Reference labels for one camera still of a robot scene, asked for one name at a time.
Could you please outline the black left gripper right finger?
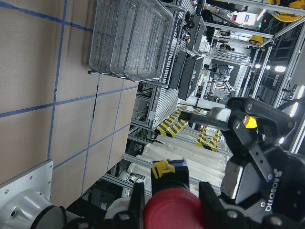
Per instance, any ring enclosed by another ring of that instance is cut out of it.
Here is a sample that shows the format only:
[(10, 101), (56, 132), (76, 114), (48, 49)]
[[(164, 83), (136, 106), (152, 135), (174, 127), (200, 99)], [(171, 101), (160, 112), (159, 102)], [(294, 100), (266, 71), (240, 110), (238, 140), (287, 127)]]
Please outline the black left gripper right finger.
[(206, 215), (213, 215), (224, 211), (223, 205), (208, 182), (199, 183), (199, 199)]

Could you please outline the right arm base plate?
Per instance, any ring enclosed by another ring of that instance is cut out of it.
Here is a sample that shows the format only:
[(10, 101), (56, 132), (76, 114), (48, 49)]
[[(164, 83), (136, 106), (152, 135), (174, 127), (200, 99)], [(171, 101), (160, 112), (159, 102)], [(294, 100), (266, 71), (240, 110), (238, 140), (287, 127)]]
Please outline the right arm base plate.
[(0, 185), (0, 227), (33, 229), (51, 206), (53, 161), (47, 160)]

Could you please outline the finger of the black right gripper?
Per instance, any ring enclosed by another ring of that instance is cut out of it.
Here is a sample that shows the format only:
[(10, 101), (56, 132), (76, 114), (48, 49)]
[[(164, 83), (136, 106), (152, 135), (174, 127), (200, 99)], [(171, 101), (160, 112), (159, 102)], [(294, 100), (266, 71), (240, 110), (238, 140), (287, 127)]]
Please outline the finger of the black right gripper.
[(214, 107), (209, 114), (194, 114), (190, 111), (181, 112), (181, 119), (196, 124), (214, 126), (220, 130), (228, 130), (231, 109)]

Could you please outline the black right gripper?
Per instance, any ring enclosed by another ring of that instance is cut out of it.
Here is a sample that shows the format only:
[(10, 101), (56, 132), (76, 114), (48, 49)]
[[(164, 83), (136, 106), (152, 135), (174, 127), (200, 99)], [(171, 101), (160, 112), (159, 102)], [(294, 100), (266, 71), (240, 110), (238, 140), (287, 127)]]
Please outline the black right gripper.
[(221, 183), (221, 199), (261, 223), (282, 215), (298, 229), (305, 226), (305, 157), (284, 151), (279, 140), (295, 119), (253, 98), (230, 98), (231, 113), (223, 131), (232, 157)]

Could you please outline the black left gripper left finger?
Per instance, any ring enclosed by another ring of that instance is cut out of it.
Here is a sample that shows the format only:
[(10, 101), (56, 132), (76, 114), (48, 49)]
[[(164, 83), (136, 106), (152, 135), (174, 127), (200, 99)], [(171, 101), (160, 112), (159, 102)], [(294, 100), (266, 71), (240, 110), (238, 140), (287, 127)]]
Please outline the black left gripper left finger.
[(134, 183), (128, 207), (129, 229), (143, 229), (143, 212), (145, 208), (145, 189), (143, 183)]

